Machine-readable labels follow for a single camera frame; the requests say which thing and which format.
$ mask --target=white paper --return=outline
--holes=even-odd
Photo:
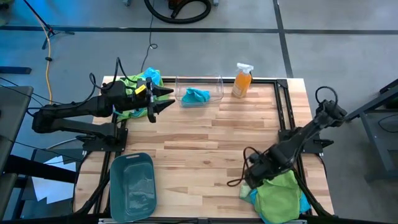
[[[76,171],[76,162],[64,164],[62,162],[62,156],[55,157],[45,162],[45,164],[54,163],[54,162],[59,162],[59,163],[49,164],[49,165],[59,167],[62,169],[67,169],[74,172]],[[73,197],[72,183],[66,183],[56,180],[47,180],[40,177],[32,177],[32,180],[38,201],[47,197],[47,204],[50,204]]]

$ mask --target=teal plastic tray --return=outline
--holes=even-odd
[[[119,156],[110,172],[112,218],[117,222],[134,222],[149,217],[156,207],[154,163],[150,156]]]

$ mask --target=yellow cable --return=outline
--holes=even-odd
[[[49,44],[49,58],[51,58],[51,43],[50,43],[50,38],[47,35],[47,32],[45,31],[44,28],[44,24],[42,23],[42,21],[40,21],[40,19],[34,14],[34,16],[37,19],[37,22],[39,22],[40,26],[42,26],[44,34],[45,34],[45,38],[47,39],[47,43]],[[51,85],[50,85],[50,81],[49,81],[49,66],[50,66],[50,61],[47,61],[47,68],[45,69],[45,79],[47,81],[47,88],[49,89],[49,95],[50,95],[50,103],[52,103],[52,92],[51,92]]]

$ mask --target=yellow tag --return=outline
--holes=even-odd
[[[145,90],[147,87],[145,85],[140,86],[138,89],[134,90],[136,94],[138,95],[140,92]]]

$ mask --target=green towel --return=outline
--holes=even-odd
[[[257,188],[254,208],[272,223],[297,219],[300,215],[301,190],[293,171],[288,171],[272,180],[263,180]]]
[[[144,72],[142,72],[142,73],[140,73],[140,74],[138,74],[138,75],[132,75],[132,76],[129,76],[129,79],[130,80],[132,80],[132,81],[137,81],[137,80],[143,80],[143,78],[141,78],[141,76],[144,74]],[[134,82],[130,82],[129,80],[127,80],[126,78],[120,78],[120,80],[126,85],[126,86],[129,86],[129,87],[133,87],[133,88],[136,88],[136,86],[137,86],[137,83],[134,83]],[[163,84],[163,80],[162,79],[160,79],[160,82],[159,82],[159,86],[160,87],[163,87],[164,86],[164,84]],[[132,94],[132,90],[131,89],[126,89],[126,93],[127,94]],[[164,95],[164,96],[160,96],[160,97],[158,97],[157,99],[158,100],[167,100],[169,98],[169,96],[168,95]],[[147,109],[146,108],[143,108],[143,109],[139,109],[138,111],[123,111],[123,113],[121,113],[121,114],[118,114],[119,116],[118,116],[118,121],[121,121],[121,120],[124,120],[124,119],[129,119],[129,118],[139,118],[139,117],[142,117],[142,116],[146,116],[147,115]]]

